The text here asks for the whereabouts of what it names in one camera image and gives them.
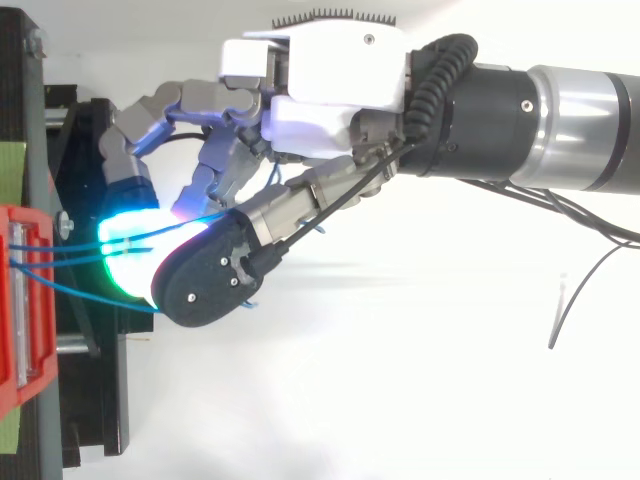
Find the red bracket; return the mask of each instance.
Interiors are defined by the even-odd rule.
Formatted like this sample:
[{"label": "red bracket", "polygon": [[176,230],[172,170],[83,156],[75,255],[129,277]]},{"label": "red bracket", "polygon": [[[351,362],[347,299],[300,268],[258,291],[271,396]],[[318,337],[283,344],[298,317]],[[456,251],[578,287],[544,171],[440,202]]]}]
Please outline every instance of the red bracket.
[{"label": "red bracket", "polygon": [[[0,205],[0,419],[11,409],[44,390],[58,375],[56,354],[55,297],[51,288],[27,280],[27,345],[30,368],[27,383],[18,387],[14,309],[11,292],[9,225],[20,224],[26,232],[27,245],[53,246],[53,224],[45,213],[30,208]],[[27,252],[28,263],[53,261],[51,252]],[[34,274],[53,281],[53,269],[32,269]]]}]

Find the coiled black cable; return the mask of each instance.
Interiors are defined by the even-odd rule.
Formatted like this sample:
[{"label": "coiled black cable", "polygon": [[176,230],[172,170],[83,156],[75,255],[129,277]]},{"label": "coiled black cable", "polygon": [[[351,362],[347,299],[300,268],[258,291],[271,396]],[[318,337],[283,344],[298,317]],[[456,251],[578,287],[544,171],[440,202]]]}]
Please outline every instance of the coiled black cable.
[{"label": "coiled black cable", "polygon": [[405,113],[404,135],[408,143],[427,138],[451,87],[475,60],[478,43],[469,35],[454,34],[436,40],[424,49],[436,52],[439,58],[413,93]]}]

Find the glowing object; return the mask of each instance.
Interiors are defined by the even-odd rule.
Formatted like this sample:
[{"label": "glowing object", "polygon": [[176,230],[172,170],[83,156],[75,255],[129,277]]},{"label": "glowing object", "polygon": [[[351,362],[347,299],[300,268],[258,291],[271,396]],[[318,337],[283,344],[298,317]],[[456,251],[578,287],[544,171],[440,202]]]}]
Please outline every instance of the glowing object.
[{"label": "glowing object", "polygon": [[[101,242],[153,232],[180,223],[168,210],[145,209],[119,213],[100,222],[98,239]],[[156,306],[151,298],[151,282],[160,264],[176,248],[206,230],[202,222],[192,222],[159,235],[134,242],[121,242],[101,247],[103,254],[130,248],[153,248],[152,252],[122,254],[104,260],[109,276],[127,295],[141,298]]]}]

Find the blue wire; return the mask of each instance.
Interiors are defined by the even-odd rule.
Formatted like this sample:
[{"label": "blue wire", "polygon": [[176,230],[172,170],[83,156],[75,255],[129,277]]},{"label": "blue wire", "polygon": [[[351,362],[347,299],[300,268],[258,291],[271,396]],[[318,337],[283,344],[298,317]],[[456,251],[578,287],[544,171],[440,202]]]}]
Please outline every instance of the blue wire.
[{"label": "blue wire", "polygon": [[193,220],[178,223],[176,225],[171,225],[169,227],[161,228],[160,230],[155,230],[153,232],[141,233],[139,235],[132,235],[131,237],[127,237],[127,238],[114,238],[106,242],[85,243],[83,245],[69,245],[65,247],[32,247],[28,245],[11,245],[10,244],[9,248],[11,250],[23,250],[25,252],[54,252],[54,253],[55,252],[65,252],[65,253],[84,252],[86,250],[94,250],[96,248],[100,248],[103,245],[113,245],[114,243],[135,242],[138,240],[143,240],[145,238],[154,237],[156,235],[161,235],[163,233],[170,232],[184,225],[188,225],[189,223],[193,223],[197,221],[217,220],[223,216],[224,216],[224,213],[216,213],[213,215],[207,215],[206,217],[194,218]]},{"label": "blue wire", "polygon": [[[307,223],[309,223],[309,222],[300,222],[300,223],[301,223],[302,225],[306,225],[306,224],[307,224]],[[320,225],[318,225],[316,228],[314,228],[314,230],[315,230],[316,232],[318,232],[318,233],[323,234],[323,235],[324,235],[325,233],[327,233],[327,231],[326,231],[324,228],[322,228]]]},{"label": "blue wire", "polygon": [[282,172],[280,171],[280,164],[277,160],[273,162],[273,169],[271,170],[271,174],[269,175],[269,179],[267,180],[267,184],[264,186],[264,188],[267,188],[269,185],[273,184],[273,180],[276,178],[276,175],[279,175],[278,183],[280,183],[282,181]]},{"label": "blue wire", "polygon": [[53,262],[45,262],[45,263],[19,263],[14,260],[11,260],[10,264],[14,268],[72,267],[74,265],[83,265],[85,263],[102,262],[107,257],[118,257],[121,255],[134,255],[136,253],[148,253],[152,251],[153,251],[153,248],[130,248],[129,250],[120,250],[117,252],[111,252],[104,255],[90,255],[88,257],[69,258],[67,260],[55,260]]},{"label": "blue wire", "polygon": [[80,298],[85,298],[87,300],[92,300],[98,303],[105,303],[107,305],[113,305],[114,307],[128,308],[129,310],[135,310],[137,312],[143,313],[161,313],[160,310],[153,307],[145,307],[142,305],[134,305],[132,303],[118,302],[116,300],[110,300],[108,298],[101,297],[99,295],[94,295],[92,293],[81,292],[80,290],[76,290],[75,288],[66,287],[64,285],[60,285],[55,282],[50,282],[46,278],[41,277],[40,275],[36,275],[35,273],[29,271],[26,268],[19,267],[18,268],[24,275],[27,277],[33,278],[35,281],[42,283],[43,285],[58,290],[60,292],[66,293],[68,295],[73,295]]}]

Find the white wall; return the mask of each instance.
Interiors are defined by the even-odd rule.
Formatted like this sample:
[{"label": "white wall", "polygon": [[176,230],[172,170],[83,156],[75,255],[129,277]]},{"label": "white wall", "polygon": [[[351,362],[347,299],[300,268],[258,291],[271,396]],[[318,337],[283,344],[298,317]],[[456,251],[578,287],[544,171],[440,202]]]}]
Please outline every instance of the white wall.
[{"label": "white wall", "polygon": [[[119,107],[165,80],[215,78],[224,38],[319,5],[17,3],[51,37],[47,81],[77,82]],[[471,33],[485,63],[640,75],[632,0],[329,5],[396,12],[416,46]],[[173,144],[149,161],[164,203],[196,154],[197,144]],[[639,199],[572,198],[640,229]],[[560,275],[572,288],[610,248],[597,234],[452,180],[414,178],[326,229],[270,274],[259,308],[199,330],[158,318],[153,335],[132,338],[131,445],[120,458],[83,451],[65,478],[640,476],[638,254],[602,267],[552,352]]]}]

